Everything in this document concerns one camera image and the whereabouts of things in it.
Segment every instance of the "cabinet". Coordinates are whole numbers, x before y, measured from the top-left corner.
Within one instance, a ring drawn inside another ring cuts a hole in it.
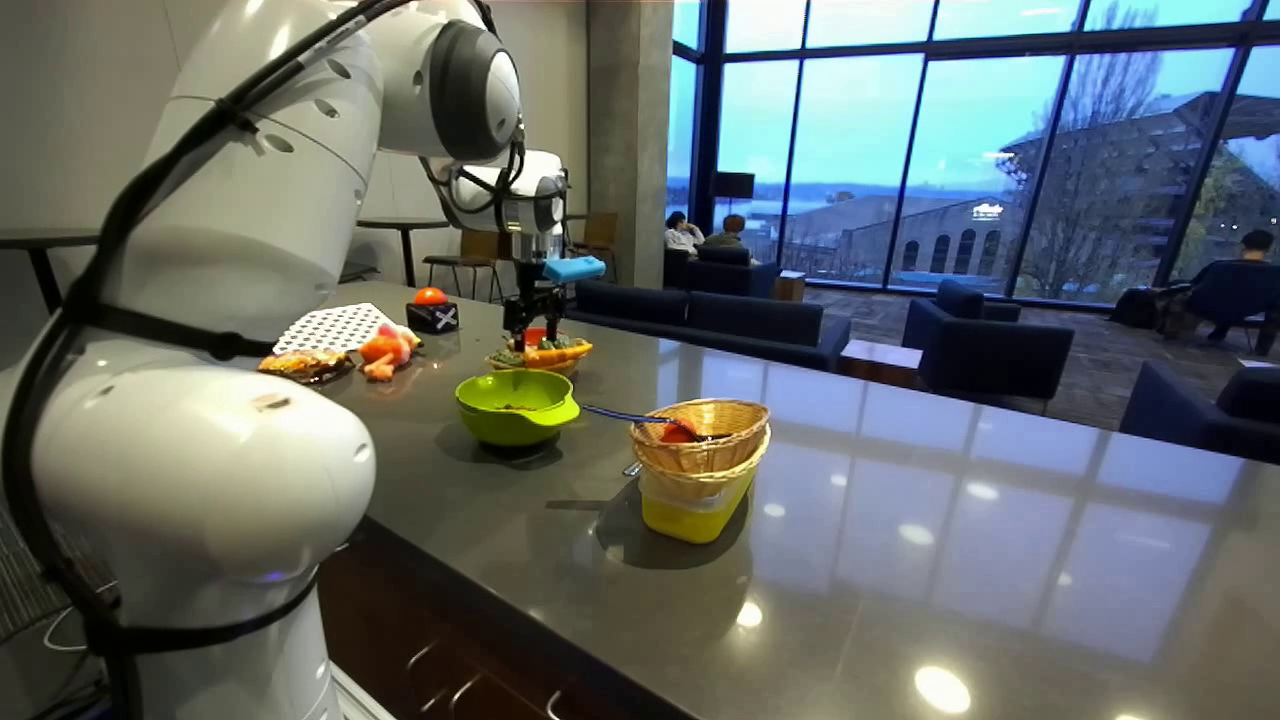
[[[321,570],[327,656],[409,720],[684,715],[383,529]]]

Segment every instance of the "orange food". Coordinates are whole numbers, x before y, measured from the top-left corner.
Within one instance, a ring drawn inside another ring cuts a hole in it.
[[[392,360],[373,360],[361,368],[373,384],[390,384],[395,376]]]
[[[443,290],[443,289],[416,289],[416,290],[409,296],[409,303],[416,303],[416,308],[443,308],[443,303],[450,303],[450,290]]]
[[[380,329],[366,347],[361,360],[376,365],[390,360],[392,368],[409,365],[411,345],[395,329]]]

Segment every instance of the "lounge furniture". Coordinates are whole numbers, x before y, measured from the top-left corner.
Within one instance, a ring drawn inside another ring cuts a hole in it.
[[[665,289],[770,296],[774,262],[756,262],[747,246],[665,250]]]
[[[1168,368],[1138,372],[1120,432],[1280,462],[1280,368],[1235,368],[1219,396]]]
[[[854,329],[822,303],[625,282],[577,282],[568,316],[810,368],[837,368]]]
[[[935,296],[914,300],[903,345],[925,351],[919,386],[929,393],[1051,399],[1074,333],[1020,322],[1016,303],[945,278]]]

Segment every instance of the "gray countertop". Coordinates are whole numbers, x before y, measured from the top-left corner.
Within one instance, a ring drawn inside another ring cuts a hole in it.
[[[1280,715],[1280,469],[566,322],[579,403],[774,408],[747,512],[687,546],[645,531],[620,420],[522,460],[467,434],[500,308],[459,310],[395,384],[334,386],[373,520],[693,715],[948,715],[945,671],[983,720]]]

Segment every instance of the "reflective countertop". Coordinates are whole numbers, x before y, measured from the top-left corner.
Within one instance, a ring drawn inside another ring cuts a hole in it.
[[[376,434],[373,520],[693,715],[1280,715],[1274,462],[566,322],[587,408],[774,408],[747,506],[693,546],[645,531],[620,420],[467,434],[454,384],[500,308],[459,310],[395,384],[334,386]]]

